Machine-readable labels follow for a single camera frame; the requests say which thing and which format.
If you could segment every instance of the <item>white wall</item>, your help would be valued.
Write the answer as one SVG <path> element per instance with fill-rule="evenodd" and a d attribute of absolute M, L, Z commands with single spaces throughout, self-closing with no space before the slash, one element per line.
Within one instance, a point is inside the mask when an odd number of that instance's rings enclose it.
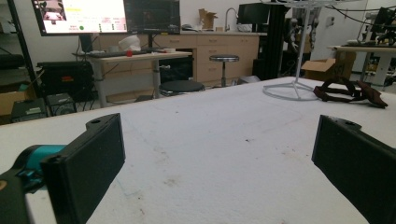
<path fill-rule="evenodd" d="M 78 38 L 76 36 L 41 36 L 35 21 L 31 0 L 14 0 L 21 21 L 21 28 L 24 32 L 26 42 L 29 48 L 33 65 L 39 62 L 56 62 L 56 61 L 73 61 L 72 52 L 78 47 Z M 180 0 L 181 23 L 196 25 L 199 22 L 198 9 L 204 8 L 210 12 L 216 12 L 218 18 L 215 19 L 214 26 L 224 26 L 225 13 L 229 7 L 238 9 L 239 4 L 256 3 L 259 0 Z M 366 5 L 370 7 L 392 6 L 396 5 L 395 0 L 361 0 L 359 2 L 350 2 L 339 4 L 339 8 L 365 9 Z M 349 16 L 362 20 L 363 12 L 348 12 Z M 326 28 L 324 21 L 326 17 L 334 16 L 334 26 Z M 229 23 L 231 29 L 236 29 L 236 18 L 230 11 Z M 348 39 L 356 38 L 360 29 L 360 24 L 350 19 L 344 19 L 344 16 L 338 12 L 323 8 L 320 12 L 319 26 L 317 33 L 317 43 L 312 53 L 313 59 L 327 58 L 332 52 L 327 49 L 330 45 L 345 44 Z"/>

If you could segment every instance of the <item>stool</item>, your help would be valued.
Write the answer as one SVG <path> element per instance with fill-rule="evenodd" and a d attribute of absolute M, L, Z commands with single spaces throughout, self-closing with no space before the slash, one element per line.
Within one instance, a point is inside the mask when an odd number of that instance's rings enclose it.
<path fill-rule="evenodd" d="M 233 54 L 216 54 L 209 57 L 209 60 L 212 62 L 222 62 L 222 77 L 221 77 L 221 87 L 226 87 L 226 79 L 225 79 L 225 63 L 227 62 L 238 62 L 239 57 Z"/>
<path fill-rule="evenodd" d="M 160 93 L 164 96 L 174 96 L 194 91 L 204 91 L 205 86 L 192 80 L 169 81 L 160 85 Z"/>

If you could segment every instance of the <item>white desk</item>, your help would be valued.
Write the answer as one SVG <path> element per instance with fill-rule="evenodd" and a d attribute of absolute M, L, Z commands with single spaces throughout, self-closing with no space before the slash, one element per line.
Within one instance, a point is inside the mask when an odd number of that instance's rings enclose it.
<path fill-rule="evenodd" d="M 31 145 L 66 145 L 89 120 L 121 113 L 126 162 L 89 223 L 367 223 L 311 161 L 319 115 L 357 122 L 396 146 L 396 95 L 384 92 L 389 107 L 379 109 L 366 102 L 285 101 L 262 92 L 264 85 L 292 80 L 0 126 L 0 172 Z M 54 223 L 46 191 L 28 199 L 36 223 Z"/>
<path fill-rule="evenodd" d="M 376 56 L 380 57 L 378 67 L 375 71 L 375 77 L 372 83 L 372 87 L 382 91 L 384 90 L 384 82 L 387 77 L 390 61 L 396 57 L 396 48 L 370 48 L 370 47 L 344 47 L 344 46 L 330 46 L 330 49 L 337 51 L 360 51 L 360 52 L 372 52 Z"/>
<path fill-rule="evenodd" d="M 106 100 L 106 88 L 104 83 L 106 78 L 103 74 L 102 66 L 104 64 L 117 64 L 117 63 L 133 63 L 138 61 L 151 61 L 152 63 L 152 75 L 153 75 L 153 86 L 154 86 L 154 98 L 160 97 L 159 86 L 161 84 L 159 60 L 163 59 L 174 59 L 183 58 L 191 55 L 189 52 L 175 52 L 175 53 L 152 53 L 152 54 L 140 54 L 132 57 L 112 57 L 112 58 L 90 58 L 93 69 L 93 77 L 95 79 L 95 87 L 98 91 L 99 102 L 101 107 L 108 106 Z"/>

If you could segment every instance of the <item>computer tower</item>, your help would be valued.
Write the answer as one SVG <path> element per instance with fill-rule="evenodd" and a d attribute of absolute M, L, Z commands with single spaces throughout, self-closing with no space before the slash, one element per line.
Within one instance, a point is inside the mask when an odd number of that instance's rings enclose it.
<path fill-rule="evenodd" d="M 47 96 L 47 104 L 51 116 L 76 113 L 76 104 L 68 93 Z"/>
<path fill-rule="evenodd" d="M 32 119 L 43 119 L 48 116 L 43 98 L 14 102 L 11 112 L 11 123 Z"/>
<path fill-rule="evenodd" d="M 67 92 L 74 102 L 93 99 L 93 70 L 88 62 L 38 63 L 44 96 Z"/>

